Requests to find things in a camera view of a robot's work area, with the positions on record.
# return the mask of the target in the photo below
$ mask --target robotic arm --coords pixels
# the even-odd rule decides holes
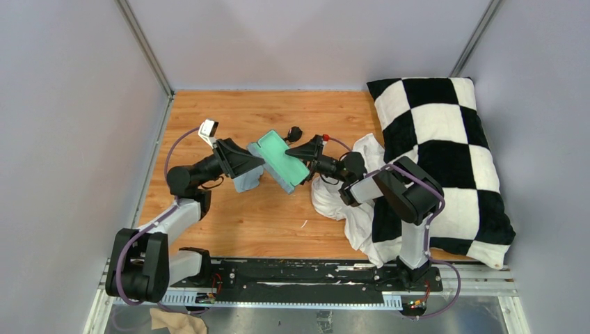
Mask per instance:
[[[192,166],[168,171],[166,183],[175,202],[149,223],[117,233],[106,277],[109,296],[124,292],[128,299],[157,303],[171,284],[185,278],[197,284],[209,279],[208,250],[181,248],[169,257],[168,245],[209,211],[211,190],[203,184],[222,175],[235,178],[264,164],[232,139],[215,139],[217,126],[206,120],[199,128],[199,136],[212,147],[211,155]]]
[[[341,181],[340,197],[346,205],[355,207],[384,196],[403,221],[401,252],[397,258],[399,278],[406,287],[418,283],[431,268],[426,217],[439,207],[443,188],[408,157],[396,160],[393,170],[384,168],[366,174],[365,161],[359,152],[348,152],[338,160],[323,155],[324,143],[329,139],[327,135],[316,135],[308,143],[285,153],[308,164],[310,175],[304,182],[310,181],[315,173]],[[417,182],[410,184],[412,180],[402,173],[418,179],[440,196]]]

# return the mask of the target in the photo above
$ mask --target black and white checkered pillow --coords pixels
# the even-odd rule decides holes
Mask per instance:
[[[385,162],[402,155],[434,177],[447,206],[431,227],[431,246],[501,268],[514,239],[500,183],[476,112],[471,79],[386,79],[369,82],[385,139]],[[375,204],[373,242],[401,236],[401,221],[384,198]]]

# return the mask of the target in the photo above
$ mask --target white wall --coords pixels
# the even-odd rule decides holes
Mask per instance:
[[[468,68],[516,229],[509,264],[533,333],[590,318],[590,2],[507,0]]]
[[[131,0],[176,89],[447,76],[488,0]]]
[[[80,333],[162,89],[114,1],[0,2],[0,333]]]

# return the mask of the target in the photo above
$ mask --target metal frame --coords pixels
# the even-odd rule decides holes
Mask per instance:
[[[141,30],[141,26],[139,25],[139,22],[137,22],[137,18],[135,17],[135,14],[131,9],[128,0],[115,0],[115,2],[121,10],[123,18],[129,25],[129,29],[131,29],[133,36],[137,40],[137,43],[139,44],[139,47],[141,48],[141,51],[143,52],[145,59],[154,71],[154,74],[156,75],[156,78],[158,79],[160,86],[162,87],[162,89],[168,97],[172,97],[174,95],[174,90],[172,89],[172,86],[170,86],[170,82],[166,78],[166,75],[164,74],[164,71],[162,70],[160,63],[158,62],[158,59],[154,55],[150,43],[148,43],[148,39],[145,37],[145,34]]]
[[[510,334],[530,334],[531,330],[520,304],[520,297],[498,297],[504,323]]]
[[[213,262],[219,262],[220,258],[212,259]],[[365,260],[358,260],[359,267],[374,267],[368,264]],[[434,296],[443,296],[446,299],[451,298],[457,286],[455,273],[450,268],[436,264],[440,269],[442,277],[443,291],[433,292]],[[498,303],[502,309],[504,316],[504,323],[509,334],[530,334],[530,329],[525,318],[523,307],[520,304],[520,297],[516,290],[516,285],[512,280],[512,275],[508,266],[504,266],[501,270],[491,269],[483,264],[477,263],[457,263],[455,267],[461,274],[461,296],[493,296],[498,299]],[[123,305],[121,299],[110,297],[104,291],[104,284],[106,282],[106,273],[109,269],[109,261],[105,264],[103,275],[100,280],[95,300],[87,319],[84,328],[84,334],[102,334],[106,325],[109,322],[109,315],[113,305]],[[208,287],[170,287],[163,300],[168,302],[170,306],[194,306],[194,300],[197,294],[215,292],[213,288]],[[387,300],[396,299],[400,296],[421,295],[421,292],[384,292],[384,297]],[[322,305],[305,305],[305,304],[289,304],[289,305],[253,305],[252,303],[224,303],[216,307],[271,307],[271,308],[292,308],[292,309],[318,309]],[[387,310],[390,305],[325,305],[323,309],[348,309],[348,310]]]
[[[482,35],[484,34],[486,29],[490,25],[490,22],[492,22],[492,19],[495,17],[495,15],[498,12],[498,9],[500,9],[500,6],[503,3],[504,3],[504,0],[491,0],[490,1],[490,3],[488,4],[488,7],[486,8],[486,11],[481,16],[481,19],[479,19],[479,22],[477,23],[477,26],[475,27],[473,34],[469,38],[469,42],[467,42],[467,45],[465,46],[465,48],[461,52],[459,59],[457,59],[457,62],[455,63],[453,70],[449,74],[449,77],[457,77],[461,74],[461,72],[463,71],[463,69],[467,65],[467,62],[471,58],[473,51],[475,50],[475,48],[479,44],[479,40],[481,39]]]
[[[145,179],[143,180],[143,187],[141,189],[139,201],[137,202],[137,206],[135,207],[135,215],[133,217],[133,221],[131,222],[131,228],[136,227],[139,223],[141,211],[143,210],[143,205],[145,204],[145,195],[148,192],[148,188],[150,187],[150,181],[152,180],[152,175],[154,174],[156,160],[158,159],[158,153],[160,151],[160,147],[162,146],[162,138],[164,137],[166,125],[168,124],[170,114],[172,113],[172,105],[174,104],[174,99],[175,94],[169,97],[166,110],[162,115],[162,119],[159,121],[160,127],[158,129],[158,137],[156,138],[156,143],[154,144],[154,148],[152,150],[152,156],[150,157],[150,168],[147,170],[147,174],[145,175]]]

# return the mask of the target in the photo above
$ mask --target metal floor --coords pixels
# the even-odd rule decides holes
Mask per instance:
[[[441,296],[431,296],[428,312],[446,303]],[[117,331],[111,317],[105,333],[169,333],[166,328],[150,329],[151,307],[115,306],[111,314],[117,312],[116,325],[126,331]],[[493,296],[462,296],[446,313],[418,322],[396,315],[393,311],[212,308],[201,318],[208,334],[508,333],[498,298]]]

